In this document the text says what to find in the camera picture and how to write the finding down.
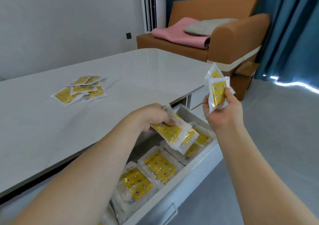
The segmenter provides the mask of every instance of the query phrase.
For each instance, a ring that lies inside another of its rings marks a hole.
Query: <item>pink mat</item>
[[[184,28],[190,24],[199,22],[192,18],[182,18],[175,25],[165,29],[154,29],[152,34],[156,38],[165,39],[173,43],[207,49],[209,42],[205,43],[209,36],[195,36],[184,32]]]

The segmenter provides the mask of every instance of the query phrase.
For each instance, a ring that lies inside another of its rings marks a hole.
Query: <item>person's left hand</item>
[[[149,130],[150,126],[153,124],[159,124],[161,122],[164,122],[167,125],[175,124],[175,122],[168,117],[167,112],[163,110],[163,106],[158,103],[141,107],[133,111],[132,114],[140,121],[143,132]]]

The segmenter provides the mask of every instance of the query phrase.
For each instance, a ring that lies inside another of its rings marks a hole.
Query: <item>tile floor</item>
[[[242,102],[245,126],[262,155],[319,217],[319,95],[253,80]],[[179,207],[175,224],[243,224],[225,161]]]

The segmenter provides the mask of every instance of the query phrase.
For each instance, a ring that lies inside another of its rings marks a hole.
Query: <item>pillow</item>
[[[238,21],[238,19],[210,19],[193,23],[184,28],[184,32],[198,36],[211,36],[214,29],[218,26]]]

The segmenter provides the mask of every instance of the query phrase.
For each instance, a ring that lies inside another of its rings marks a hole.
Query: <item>metal handle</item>
[[[178,214],[178,209],[175,207],[174,203],[165,212],[159,225],[167,225],[176,215]]]

